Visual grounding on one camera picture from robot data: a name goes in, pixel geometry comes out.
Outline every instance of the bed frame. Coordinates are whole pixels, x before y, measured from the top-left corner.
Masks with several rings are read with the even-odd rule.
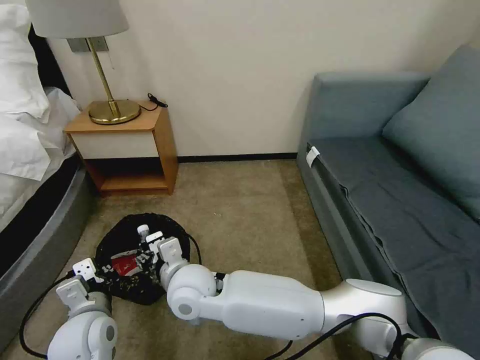
[[[28,39],[35,50],[43,87],[56,87],[70,95],[46,39],[37,36],[33,27]],[[0,351],[15,337],[27,309],[55,281],[72,255],[85,228],[93,199],[90,178],[85,169],[79,167],[52,217],[0,278]]]

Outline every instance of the lamp stem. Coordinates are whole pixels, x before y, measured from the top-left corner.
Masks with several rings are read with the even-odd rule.
[[[93,56],[93,61],[95,62],[96,69],[98,70],[98,74],[100,75],[101,82],[103,87],[105,88],[106,96],[108,97],[108,105],[110,106],[111,112],[115,117],[120,115],[119,106],[117,102],[114,100],[112,96],[112,92],[110,91],[109,83],[107,82],[107,78],[105,77],[104,70],[102,69],[102,64],[100,63],[99,56],[97,55],[97,51],[95,50],[94,44],[92,43],[92,39],[87,37],[86,43],[90,48],[91,55]]]

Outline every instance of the black baseboard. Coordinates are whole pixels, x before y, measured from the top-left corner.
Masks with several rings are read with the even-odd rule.
[[[253,160],[285,160],[296,159],[296,152],[276,152],[269,154],[242,154],[242,155],[206,155],[206,156],[179,156],[179,163],[210,163]]]

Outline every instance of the table lamp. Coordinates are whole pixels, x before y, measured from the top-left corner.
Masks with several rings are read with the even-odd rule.
[[[89,110],[97,124],[111,125],[140,115],[140,106],[130,100],[115,100],[90,38],[122,33],[129,28],[119,0],[26,0],[35,33],[44,38],[86,38],[108,101]]]

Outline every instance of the white tag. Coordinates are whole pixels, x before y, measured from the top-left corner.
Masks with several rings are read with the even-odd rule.
[[[320,155],[319,151],[315,146],[312,146],[310,151],[306,155],[306,162],[308,163],[309,167],[312,167],[312,164],[314,163],[314,160],[317,158],[318,155]]]

